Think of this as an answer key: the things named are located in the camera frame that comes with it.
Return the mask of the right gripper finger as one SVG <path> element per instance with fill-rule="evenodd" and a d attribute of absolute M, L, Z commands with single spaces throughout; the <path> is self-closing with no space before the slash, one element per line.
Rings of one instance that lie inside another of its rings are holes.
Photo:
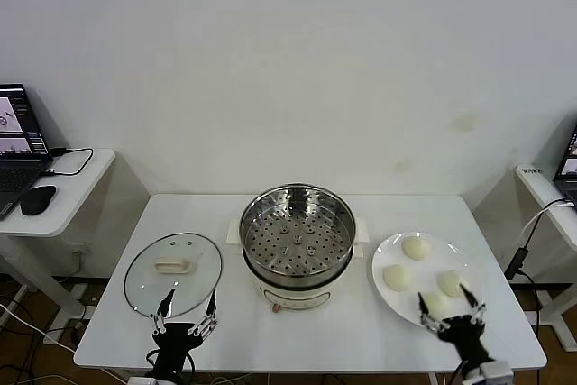
<path fill-rule="evenodd" d="M 438 335 L 449 329 L 449 325 L 444 321 L 433 317 L 427 306 L 424 296 L 418 294 L 418 307 L 420 311 L 420 323 L 429 332 Z"/>
<path fill-rule="evenodd" d="M 460 289 L 470 306 L 471 323 L 473 325 L 480 324 L 483 321 L 484 312 L 486 311 L 486 305 L 483 302 L 480 302 L 474 296 L 474 294 L 471 291 L 469 291 L 463 284 L 460 285 Z"/>

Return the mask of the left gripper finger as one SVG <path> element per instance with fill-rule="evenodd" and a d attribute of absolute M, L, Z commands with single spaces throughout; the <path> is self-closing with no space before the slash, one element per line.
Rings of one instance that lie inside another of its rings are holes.
<path fill-rule="evenodd" d="M 154 325 L 153 334 L 159 335 L 166 332 L 165 319 L 171 312 L 171 305 L 174 298 L 175 289 L 171 289 L 168 295 L 160 302 L 155 313 L 151 314 L 151 320 Z"/>
<path fill-rule="evenodd" d="M 200 322 L 188 330 L 190 335 L 207 338 L 217 326 L 216 319 L 216 291 L 213 290 L 206 307 L 206 313 Z"/>

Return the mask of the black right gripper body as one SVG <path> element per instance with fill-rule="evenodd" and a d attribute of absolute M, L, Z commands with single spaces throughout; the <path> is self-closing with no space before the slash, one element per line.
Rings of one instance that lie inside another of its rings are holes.
<path fill-rule="evenodd" d="M 490 362 L 488 351 L 481 343 L 485 330 L 484 322 L 472 315 L 454 316 L 443 320 L 443 329 L 437 336 L 441 341 L 452 344 L 462 362 L 463 370 L 473 370 Z"/>

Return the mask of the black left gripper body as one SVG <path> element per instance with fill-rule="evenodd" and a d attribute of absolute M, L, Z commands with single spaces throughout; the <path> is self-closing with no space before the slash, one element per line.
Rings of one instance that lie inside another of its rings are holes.
<path fill-rule="evenodd" d="M 164 331 L 154 331 L 152 339 L 157 345 L 151 351 L 151 377 L 153 379 L 181 379 L 185 363 L 191 373 L 196 366 L 190 352 L 203 343 L 203 337 L 189 323 L 168 323 Z"/>

